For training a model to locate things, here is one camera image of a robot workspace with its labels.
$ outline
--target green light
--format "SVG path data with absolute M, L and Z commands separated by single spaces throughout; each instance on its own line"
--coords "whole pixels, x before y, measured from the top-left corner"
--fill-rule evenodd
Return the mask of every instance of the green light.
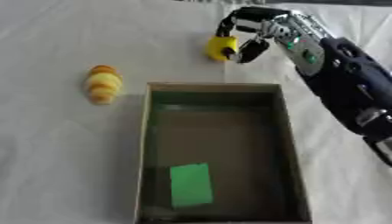
M 291 50 L 293 46 L 294 44 L 292 42 L 289 42 L 289 44 L 287 44 L 287 49 Z
M 309 61 L 309 63 L 313 64 L 314 62 L 316 62 L 316 57 L 310 56 L 310 57 L 308 58 L 308 61 Z
M 294 38 L 294 40 L 293 40 L 294 44 L 298 43 L 298 42 L 299 42 L 299 40 L 300 40 L 300 37 L 296 37 L 296 38 Z

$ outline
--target white surface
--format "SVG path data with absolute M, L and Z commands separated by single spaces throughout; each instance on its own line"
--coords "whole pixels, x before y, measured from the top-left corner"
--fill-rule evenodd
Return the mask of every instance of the white surface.
M 280 5 L 316 15 L 392 68 L 390 8 Z M 341 127 L 272 48 L 215 64 L 203 45 L 230 7 L 160 0 L 0 3 L 0 223 L 130 223 L 146 81 L 283 85 L 315 223 L 390 223 L 392 173 Z M 81 92 L 109 64 L 126 89 L 113 105 Z

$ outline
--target yellow and orange striped ball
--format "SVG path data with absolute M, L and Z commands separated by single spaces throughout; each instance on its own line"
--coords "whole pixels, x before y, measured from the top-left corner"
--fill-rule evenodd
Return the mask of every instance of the yellow and orange striped ball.
M 110 104 L 123 86 L 123 77 L 112 66 L 95 66 L 85 82 L 88 98 L 94 104 Z

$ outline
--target yellow ball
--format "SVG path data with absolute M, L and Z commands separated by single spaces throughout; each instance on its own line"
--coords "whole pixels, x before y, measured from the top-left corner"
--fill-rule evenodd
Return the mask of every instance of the yellow ball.
M 85 89 L 94 104 L 110 104 L 123 85 L 122 76 L 111 66 L 96 66 L 85 81 Z
M 206 45 L 206 54 L 213 60 L 228 60 L 228 58 L 222 54 L 222 50 L 226 47 L 229 47 L 237 52 L 237 38 L 214 36 L 208 41 Z

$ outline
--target green paper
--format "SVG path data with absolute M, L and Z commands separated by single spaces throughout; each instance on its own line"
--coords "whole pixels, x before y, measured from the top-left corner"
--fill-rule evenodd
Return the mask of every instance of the green paper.
M 170 176 L 173 207 L 190 207 L 213 202 L 208 164 L 173 166 Z

